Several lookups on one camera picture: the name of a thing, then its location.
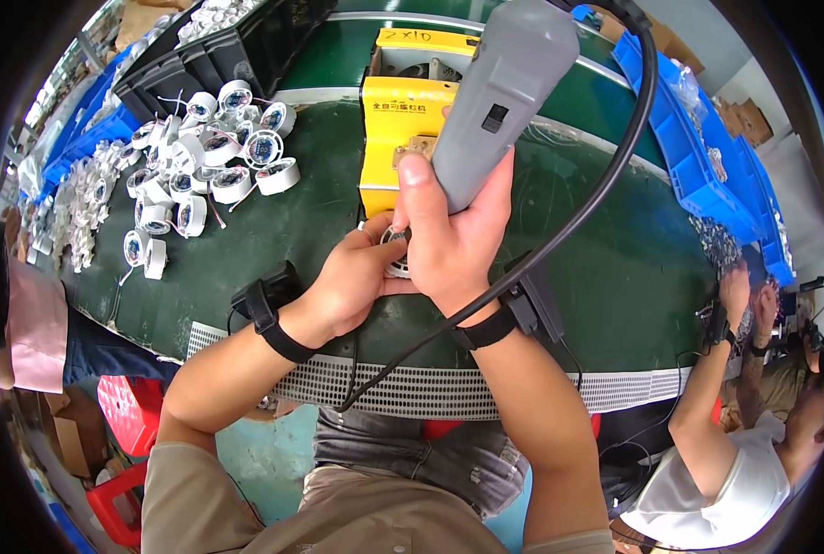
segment white t-shirt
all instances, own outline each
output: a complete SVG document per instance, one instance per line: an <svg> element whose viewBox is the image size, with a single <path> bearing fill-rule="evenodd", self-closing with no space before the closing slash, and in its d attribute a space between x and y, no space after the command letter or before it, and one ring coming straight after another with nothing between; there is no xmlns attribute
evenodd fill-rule
<svg viewBox="0 0 824 554"><path fill-rule="evenodd" d="M739 453L716 502L707 505L672 448L621 519L640 533L678 548L720 548L754 536L791 491L773 448L784 439L784 424L765 411L753 429L730 433L729 438Z"/></svg>

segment green workbench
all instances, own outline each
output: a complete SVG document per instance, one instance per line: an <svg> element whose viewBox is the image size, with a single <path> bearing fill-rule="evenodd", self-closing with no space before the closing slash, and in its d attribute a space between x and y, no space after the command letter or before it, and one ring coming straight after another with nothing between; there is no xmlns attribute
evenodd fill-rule
<svg viewBox="0 0 824 554"><path fill-rule="evenodd" d="M415 12L431 3L390 4L397 12ZM484 3L481 20L496 4ZM383 5L351 0L341 2L339 9L379 11ZM441 11L431 13L467 18L468 8L462 6L470 5L441 3ZM281 88L358 86L376 31L390 20L389 14L384 17L323 24ZM402 21L394 26L452 30L429 25ZM581 38L582 52L603 56L601 63L609 66L612 45L585 31ZM540 115L617 144L635 100L629 89L575 66ZM546 128L532 126L517 142L513 212L492 277L504 263L555 232L573 207L582 204L610 159L594 141L576 141ZM174 232L164 236L169 261L163 279L145 279L141 271L130 276L119 294L114 318L118 330L163 355L183 359L192 322L226 329L230 297L274 263L291 260L305 285L313 282L331 248L357 224L362 148L356 100L300 111L285 141L286 155L298 159L300 183L275 196L252 194L232 214L226 205L218 205L225 229L209 214L198 238L186 240ZM662 173L664 161L650 132L637 153ZM114 312L117 279L128 269L122 241L133 227L133 200L123 184L132 171L123 173L109 202L110 216L97 235L92 266L80 274L63 272L69 301L102 323ZM674 367L675 353L695 346L698 325L693 313L710 294L715 272L688 215L663 180L666 174L657 173L629 167L595 214L549 259L566 341L585 371ZM439 320L423 296L382 299L358 331L357 360L386 363ZM338 338L323 352L350 356L353 339ZM555 355L566 371L573 371L565 352L557 349ZM448 337L434 340L404 364L473 367L467 353Z"/></svg>

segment pink cloth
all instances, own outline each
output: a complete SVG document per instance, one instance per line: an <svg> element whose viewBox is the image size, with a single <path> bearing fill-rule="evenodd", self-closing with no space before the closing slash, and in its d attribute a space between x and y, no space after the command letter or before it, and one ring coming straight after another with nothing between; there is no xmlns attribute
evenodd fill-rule
<svg viewBox="0 0 824 554"><path fill-rule="evenodd" d="M8 332L15 386L63 392L67 302L61 281L8 260Z"/></svg>

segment black plastic crate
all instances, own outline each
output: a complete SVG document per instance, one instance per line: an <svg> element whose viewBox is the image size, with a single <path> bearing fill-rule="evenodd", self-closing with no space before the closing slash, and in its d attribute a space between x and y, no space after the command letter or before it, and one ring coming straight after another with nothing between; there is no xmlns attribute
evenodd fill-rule
<svg viewBox="0 0 824 554"><path fill-rule="evenodd" d="M184 89L188 100L197 91L218 95L224 83L248 82L257 97L269 97L319 25L329 17L338 0L267 0L229 29L212 33L183 47L178 29L190 21L191 7L163 31L113 87L129 111L140 121L154 113L173 113L175 98ZM178 114L184 116L184 106Z"/></svg>

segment hand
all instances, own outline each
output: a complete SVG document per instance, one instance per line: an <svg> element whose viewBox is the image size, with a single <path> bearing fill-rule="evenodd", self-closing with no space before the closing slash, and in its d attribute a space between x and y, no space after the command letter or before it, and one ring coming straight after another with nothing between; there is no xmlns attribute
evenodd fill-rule
<svg viewBox="0 0 824 554"><path fill-rule="evenodd" d="M449 216L446 195L430 162L417 154L400 159L400 198L394 230L412 228L407 255L412 283L446 317L489 288L489 268L510 217L513 169L511 148L486 178L473 203ZM478 323L496 309L497 302L493 302L462 326Z"/></svg>
<svg viewBox="0 0 824 554"><path fill-rule="evenodd" d="M751 286L747 279L747 262L739 259L737 266L720 279L720 304L726 308L729 329L739 332L739 324L745 314Z"/></svg>
<svg viewBox="0 0 824 554"><path fill-rule="evenodd" d="M763 284L751 306L753 307L754 323L757 325L753 344L758 349L763 349L769 344L769 338L772 336L772 325L776 322L776 314L778 313L776 289L769 283Z"/></svg>
<svg viewBox="0 0 824 554"><path fill-rule="evenodd" d="M314 284L286 306L290 313L304 314L307 325L318 331L298 338L285 330L290 337L309 349L318 349L330 339L356 329L369 315L376 298L408 292L402 286L406 279L389 277L384 272L388 264L406 253L406 239L376 246L370 241L370 237L375 241L381 237L393 216L393 212L384 212L373 217L363 225L368 236L354 229L332 249ZM321 325L311 325L311 317Z"/></svg>

